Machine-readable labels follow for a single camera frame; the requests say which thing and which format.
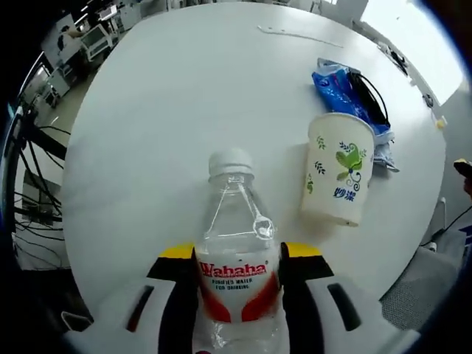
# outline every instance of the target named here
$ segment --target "wahaha label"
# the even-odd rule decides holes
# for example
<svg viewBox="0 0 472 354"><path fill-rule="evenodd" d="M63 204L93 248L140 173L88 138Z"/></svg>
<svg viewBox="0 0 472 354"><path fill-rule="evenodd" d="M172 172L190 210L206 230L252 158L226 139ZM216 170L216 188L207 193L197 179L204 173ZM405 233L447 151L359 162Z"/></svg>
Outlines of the wahaha label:
<svg viewBox="0 0 472 354"><path fill-rule="evenodd" d="M235 277L252 277L254 275L261 275L267 273L266 266L263 264L249 265L244 267L232 268L224 265L222 268L215 267L214 264L200 262L201 273L205 277L214 278L235 278Z"/></svg>
<svg viewBox="0 0 472 354"><path fill-rule="evenodd" d="M251 254L199 254L200 291L207 316L246 322L270 316L279 295L276 249Z"/></svg>

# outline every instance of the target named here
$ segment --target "bottle cap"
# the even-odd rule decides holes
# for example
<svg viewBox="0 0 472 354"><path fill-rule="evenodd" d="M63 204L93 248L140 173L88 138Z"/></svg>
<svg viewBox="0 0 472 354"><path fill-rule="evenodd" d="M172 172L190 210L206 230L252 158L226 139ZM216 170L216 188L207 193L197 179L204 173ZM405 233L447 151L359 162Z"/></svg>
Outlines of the bottle cap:
<svg viewBox="0 0 472 354"><path fill-rule="evenodd" d="M215 177L224 173L247 173L252 172L252 158L239 148L232 148L213 153L209 158L209 175Z"/></svg>

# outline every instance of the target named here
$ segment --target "water bottle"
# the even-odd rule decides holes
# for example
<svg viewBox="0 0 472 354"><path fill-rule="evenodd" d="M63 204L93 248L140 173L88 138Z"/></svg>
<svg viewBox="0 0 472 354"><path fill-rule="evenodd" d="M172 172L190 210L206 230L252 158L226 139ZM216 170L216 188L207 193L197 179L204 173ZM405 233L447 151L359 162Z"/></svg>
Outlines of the water bottle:
<svg viewBox="0 0 472 354"><path fill-rule="evenodd" d="M280 307L275 226L254 194L245 151L214 153L209 174L212 191L195 255L212 346L219 353L271 353Z"/></svg>

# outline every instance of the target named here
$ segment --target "paper cup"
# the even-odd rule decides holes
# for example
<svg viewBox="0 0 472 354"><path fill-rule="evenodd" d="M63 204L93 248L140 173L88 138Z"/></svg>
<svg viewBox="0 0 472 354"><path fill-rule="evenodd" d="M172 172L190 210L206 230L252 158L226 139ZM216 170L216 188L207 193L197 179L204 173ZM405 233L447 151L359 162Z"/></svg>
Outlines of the paper cup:
<svg viewBox="0 0 472 354"><path fill-rule="evenodd" d="M302 215L357 226L372 176L374 133L350 114L324 114L310 124Z"/></svg>

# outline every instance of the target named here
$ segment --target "white table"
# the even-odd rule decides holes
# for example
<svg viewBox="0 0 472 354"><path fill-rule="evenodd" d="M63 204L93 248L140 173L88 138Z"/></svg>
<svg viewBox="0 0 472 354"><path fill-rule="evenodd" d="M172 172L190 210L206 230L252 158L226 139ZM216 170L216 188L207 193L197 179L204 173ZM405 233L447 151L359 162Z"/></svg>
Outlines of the white table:
<svg viewBox="0 0 472 354"><path fill-rule="evenodd" d="M264 34L257 26L332 41ZM375 170L358 228L297 221L308 124L326 112L318 57L359 68L382 93L401 172ZM91 84L63 180L67 252L92 314L159 253L201 232L208 158L239 146L282 240L321 248L337 274L380 298L410 261L440 191L445 142L421 94L370 41L326 18L265 4L190 7L137 24Z"/></svg>

